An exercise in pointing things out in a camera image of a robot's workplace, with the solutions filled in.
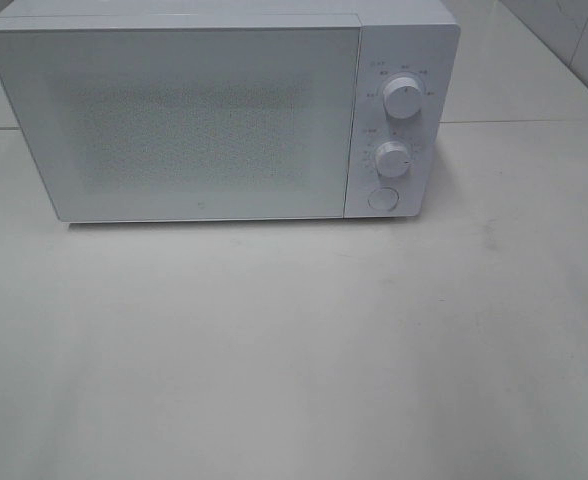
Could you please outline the round white door button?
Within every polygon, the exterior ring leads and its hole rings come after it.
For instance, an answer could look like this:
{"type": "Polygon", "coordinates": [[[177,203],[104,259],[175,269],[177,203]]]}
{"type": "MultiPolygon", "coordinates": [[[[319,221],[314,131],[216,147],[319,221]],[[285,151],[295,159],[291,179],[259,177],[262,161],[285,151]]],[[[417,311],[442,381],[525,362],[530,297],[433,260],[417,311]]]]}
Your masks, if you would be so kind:
{"type": "Polygon", "coordinates": [[[390,187],[378,188],[368,196],[368,205],[377,211],[393,211],[398,202],[398,192],[390,187]]]}

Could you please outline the white microwave door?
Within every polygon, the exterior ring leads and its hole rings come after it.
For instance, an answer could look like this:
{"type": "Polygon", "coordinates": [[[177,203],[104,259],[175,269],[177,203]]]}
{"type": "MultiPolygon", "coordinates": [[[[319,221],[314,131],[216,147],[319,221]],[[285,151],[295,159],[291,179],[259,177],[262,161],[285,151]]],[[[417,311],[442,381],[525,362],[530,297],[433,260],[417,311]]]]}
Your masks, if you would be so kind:
{"type": "Polygon", "coordinates": [[[355,28],[0,32],[0,79],[68,223],[339,217],[355,28]]]}

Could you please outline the white round knob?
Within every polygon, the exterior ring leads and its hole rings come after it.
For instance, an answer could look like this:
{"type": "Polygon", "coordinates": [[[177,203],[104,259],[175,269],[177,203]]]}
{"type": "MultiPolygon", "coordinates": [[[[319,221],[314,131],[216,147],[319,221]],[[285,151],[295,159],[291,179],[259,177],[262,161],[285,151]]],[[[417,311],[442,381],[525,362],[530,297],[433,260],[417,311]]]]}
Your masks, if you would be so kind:
{"type": "Polygon", "coordinates": [[[385,81],[381,93],[386,114],[405,120],[421,110],[425,87],[416,75],[401,72],[385,81]]]}
{"type": "Polygon", "coordinates": [[[412,156],[405,143],[388,141],[376,149],[374,160],[379,175],[386,178],[397,178],[409,170],[412,156]]]}

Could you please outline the white microwave oven body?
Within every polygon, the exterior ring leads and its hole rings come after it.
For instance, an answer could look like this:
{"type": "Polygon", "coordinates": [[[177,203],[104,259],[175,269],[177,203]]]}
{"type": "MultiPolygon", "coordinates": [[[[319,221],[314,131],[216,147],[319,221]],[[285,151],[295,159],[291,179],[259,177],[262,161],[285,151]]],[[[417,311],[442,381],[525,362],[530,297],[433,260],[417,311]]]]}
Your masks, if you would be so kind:
{"type": "Polygon", "coordinates": [[[460,37],[459,25],[441,2],[15,1],[0,13],[0,32],[337,28],[359,32],[342,215],[180,222],[414,216],[430,174],[460,37]],[[381,93],[385,81],[401,72],[416,75],[425,87],[421,110],[405,120],[386,114],[381,93]],[[388,141],[403,142],[410,150],[412,163],[401,177],[386,178],[376,170],[375,151],[388,141]],[[393,211],[368,205],[368,196],[382,187],[399,194],[393,211]]]}

